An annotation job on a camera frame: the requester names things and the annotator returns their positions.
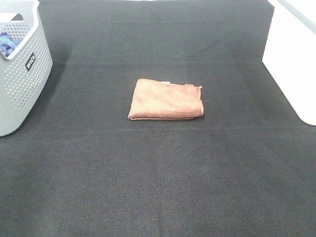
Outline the brown microfiber towel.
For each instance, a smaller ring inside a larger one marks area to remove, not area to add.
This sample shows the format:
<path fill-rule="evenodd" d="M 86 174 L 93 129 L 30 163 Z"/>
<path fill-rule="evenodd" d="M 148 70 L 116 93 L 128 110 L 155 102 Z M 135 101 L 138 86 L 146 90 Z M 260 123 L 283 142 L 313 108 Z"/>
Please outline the brown microfiber towel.
<path fill-rule="evenodd" d="M 201 86 L 138 79 L 131 102 L 130 120 L 183 120 L 203 116 Z"/>

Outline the black table cloth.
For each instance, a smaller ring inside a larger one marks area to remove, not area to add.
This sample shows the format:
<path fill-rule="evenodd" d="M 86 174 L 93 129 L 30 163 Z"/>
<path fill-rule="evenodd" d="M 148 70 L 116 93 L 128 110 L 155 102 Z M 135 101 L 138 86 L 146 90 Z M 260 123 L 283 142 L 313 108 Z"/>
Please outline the black table cloth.
<path fill-rule="evenodd" d="M 262 63 L 265 0 L 42 0 L 53 66 L 0 140 L 3 237 L 313 237 L 316 129 Z M 130 120 L 138 79 L 204 114 Z"/>

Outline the grey perforated laundry basket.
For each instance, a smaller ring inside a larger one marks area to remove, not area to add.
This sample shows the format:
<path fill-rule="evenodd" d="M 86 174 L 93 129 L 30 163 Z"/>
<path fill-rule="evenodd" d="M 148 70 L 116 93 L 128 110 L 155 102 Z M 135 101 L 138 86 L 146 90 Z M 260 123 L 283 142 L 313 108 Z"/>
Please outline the grey perforated laundry basket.
<path fill-rule="evenodd" d="M 42 92 L 52 58 L 37 0 L 2 0 L 0 34 L 21 42 L 6 57 L 0 51 L 0 135 L 16 131 Z"/>

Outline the white plastic bin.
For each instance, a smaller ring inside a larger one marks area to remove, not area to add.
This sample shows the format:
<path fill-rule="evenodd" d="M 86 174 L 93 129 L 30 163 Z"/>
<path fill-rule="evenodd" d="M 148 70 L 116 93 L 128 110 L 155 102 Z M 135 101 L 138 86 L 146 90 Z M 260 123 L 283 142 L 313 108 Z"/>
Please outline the white plastic bin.
<path fill-rule="evenodd" d="M 316 2 L 271 0 L 262 62 L 297 116 L 316 124 Z"/>

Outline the blue cloth in basket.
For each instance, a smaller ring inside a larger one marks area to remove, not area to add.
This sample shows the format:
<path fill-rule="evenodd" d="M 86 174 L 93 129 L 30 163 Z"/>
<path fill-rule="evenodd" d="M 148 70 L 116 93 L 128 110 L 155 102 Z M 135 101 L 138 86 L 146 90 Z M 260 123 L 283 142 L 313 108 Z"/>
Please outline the blue cloth in basket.
<path fill-rule="evenodd" d="M 21 42 L 20 39 L 13 39 L 8 33 L 0 35 L 0 50 L 8 57 Z"/>

